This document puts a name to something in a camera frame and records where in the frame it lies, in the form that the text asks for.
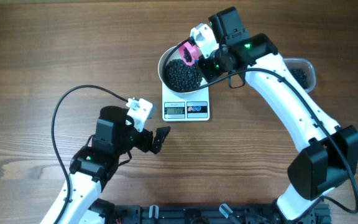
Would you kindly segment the pink scoop blue handle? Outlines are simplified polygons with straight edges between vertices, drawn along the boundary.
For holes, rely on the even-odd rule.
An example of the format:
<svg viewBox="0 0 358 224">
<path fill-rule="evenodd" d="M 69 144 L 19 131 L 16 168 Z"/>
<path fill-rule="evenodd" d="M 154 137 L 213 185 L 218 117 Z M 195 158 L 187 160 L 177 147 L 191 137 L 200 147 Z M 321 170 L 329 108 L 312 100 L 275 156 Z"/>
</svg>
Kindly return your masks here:
<svg viewBox="0 0 358 224">
<path fill-rule="evenodd" d="M 192 62 L 186 62 L 185 59 L 183 58 L 183 50 L 184 48 L 187 48 L 188 51 L 190 52 L 191 56 L 192 56 Z M 198 62 L 199 57 L 200 57 L 200 51 L 199 48 L 197 47 L 196 44 L 192 44 L 189 41 L 185 42 L 181 47 L 178 48 L 179 54 L 181 59 L 184 61 L 184 63 L 188 66 L 192 66 L 195 63 Z"/>
</svg>

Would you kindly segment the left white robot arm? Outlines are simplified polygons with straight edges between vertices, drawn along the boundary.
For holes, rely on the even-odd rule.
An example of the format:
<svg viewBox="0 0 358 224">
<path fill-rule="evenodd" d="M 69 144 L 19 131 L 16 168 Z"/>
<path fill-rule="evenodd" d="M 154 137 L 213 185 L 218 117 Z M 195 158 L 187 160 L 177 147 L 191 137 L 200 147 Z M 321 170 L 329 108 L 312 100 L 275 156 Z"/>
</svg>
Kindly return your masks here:
<svg viewBox="0 0 358 224">
<path fill-rule="evenodd" d="M 157 154 L 170 127 L 156 132 L 135 129 L 128 110 L 105 106 L 100 111 L 96 131 L 73 156 L 69 182 L 64 184 L 42 223 L 117 223 L 115 205 L 99 195 L 122 165 L 119 158 L 136 147 Z"/>
</svg>

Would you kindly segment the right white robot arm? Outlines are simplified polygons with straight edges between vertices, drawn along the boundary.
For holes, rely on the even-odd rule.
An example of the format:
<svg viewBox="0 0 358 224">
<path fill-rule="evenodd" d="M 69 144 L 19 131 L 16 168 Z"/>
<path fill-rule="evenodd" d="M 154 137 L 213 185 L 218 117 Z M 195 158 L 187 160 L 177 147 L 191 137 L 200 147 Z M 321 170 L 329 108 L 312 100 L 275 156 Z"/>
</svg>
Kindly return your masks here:
<svg viewBox="0 0 358 224">
<path fill-rule="evenodd" d="M 358 212 L 358 130 L 343 128 L 295 80 L 277 47 L 263 33 L 251 36 L 235 7 L 190 32 L 209 85 L 240 76 L 270 105 L 293 139 L 298 155 L 287 169 L 290 185 L 276 206 L 283 221 L 301 220 L 328 193 L 349 181 Z"/>
</svg>

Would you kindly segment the black beans in scoop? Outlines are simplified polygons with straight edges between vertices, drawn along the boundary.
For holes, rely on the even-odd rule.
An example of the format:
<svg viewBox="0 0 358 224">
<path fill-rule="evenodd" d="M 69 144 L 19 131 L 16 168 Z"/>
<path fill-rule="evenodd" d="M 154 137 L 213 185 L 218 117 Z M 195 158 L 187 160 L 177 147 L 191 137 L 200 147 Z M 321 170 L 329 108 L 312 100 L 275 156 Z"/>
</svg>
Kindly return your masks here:
<svg viewBox="0 0 358 224">
<path fill-rule="evenodd" d="M 187 48 L 184 48 L 183 53 L 184 53 L 183 58 L 185 59 L 185 61 L 192 62 L 192 56 Z"/>
</svg>

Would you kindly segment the white digital kitchen scale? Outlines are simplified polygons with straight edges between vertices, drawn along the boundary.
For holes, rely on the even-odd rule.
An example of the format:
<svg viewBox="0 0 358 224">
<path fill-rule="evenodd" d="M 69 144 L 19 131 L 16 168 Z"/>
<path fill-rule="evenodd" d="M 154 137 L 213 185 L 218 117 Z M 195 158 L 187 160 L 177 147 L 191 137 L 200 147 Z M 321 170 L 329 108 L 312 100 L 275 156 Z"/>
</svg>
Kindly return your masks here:
<svg viewBox="0 0 358 224">
<path fill-rule="evenodd" d="M 162 84 L 162 118 L 166 122 L 209 120 L 209 88 L 176 93 Z"/>
</svg>

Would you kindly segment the black beans in bowl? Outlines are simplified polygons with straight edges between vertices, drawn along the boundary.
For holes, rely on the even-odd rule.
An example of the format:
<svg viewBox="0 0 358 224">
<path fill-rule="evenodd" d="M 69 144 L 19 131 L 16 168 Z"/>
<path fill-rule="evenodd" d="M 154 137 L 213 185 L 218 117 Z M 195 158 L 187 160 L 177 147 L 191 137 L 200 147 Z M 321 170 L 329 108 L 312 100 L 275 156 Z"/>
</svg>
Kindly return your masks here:
<svg viewBox="0 0 358 224">
<path fill-rule="evenodd" d="M 166 78 L 174 91 L 191 91 L 200 86 L 202 77 L 196 65 L 186 65 L 175 59 L 166 65 Z"/>
</svg>

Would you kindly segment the black beans in container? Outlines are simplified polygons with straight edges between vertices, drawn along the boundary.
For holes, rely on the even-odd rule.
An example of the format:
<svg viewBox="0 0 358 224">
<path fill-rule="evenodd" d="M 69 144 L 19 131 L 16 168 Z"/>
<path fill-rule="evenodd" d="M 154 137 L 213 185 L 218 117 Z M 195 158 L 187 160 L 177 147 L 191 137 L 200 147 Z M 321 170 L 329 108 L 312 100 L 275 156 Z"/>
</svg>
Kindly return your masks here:
<svg viewBox="0 0 358 224">
<path fill-rule="evenodd" d="M 308 77 L 304 70 L 291 69 L 290 73 L 303 89 L 309 88 Z"/>
</svg>

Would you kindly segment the clear plastic bean container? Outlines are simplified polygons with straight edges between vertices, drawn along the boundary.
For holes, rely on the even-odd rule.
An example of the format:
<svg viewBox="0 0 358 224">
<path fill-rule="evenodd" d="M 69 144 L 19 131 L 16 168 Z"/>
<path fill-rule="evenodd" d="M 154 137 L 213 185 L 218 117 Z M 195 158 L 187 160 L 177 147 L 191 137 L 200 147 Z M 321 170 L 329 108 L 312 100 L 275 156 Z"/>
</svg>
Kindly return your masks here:
<svg viewBox="0 0 358 224">
<path fill-rule="evenodd" d="M 316 86 L 316 74 L 312 63 L 303 58 L 284 58 L 283 61 L 304 91 L 311 92 Z"/>
</svg>

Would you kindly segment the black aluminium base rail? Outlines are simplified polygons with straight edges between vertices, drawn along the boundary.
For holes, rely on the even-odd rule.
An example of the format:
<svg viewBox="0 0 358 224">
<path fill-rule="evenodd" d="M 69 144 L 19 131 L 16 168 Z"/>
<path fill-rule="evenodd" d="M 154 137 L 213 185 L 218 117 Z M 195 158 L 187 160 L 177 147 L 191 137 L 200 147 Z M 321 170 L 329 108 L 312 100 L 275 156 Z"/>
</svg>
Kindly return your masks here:
<svg viewBox="0 0 358 224">
<path fill-rule="evenodd" d="M 88 209 L 95 212 L 102 223 L 122 224 L 192 224 L 192 223 L 286 223 L 271 203 L 220 207 L 159 207 L 152 205 L 115 205 L 97 199 Z"/>
</svg>

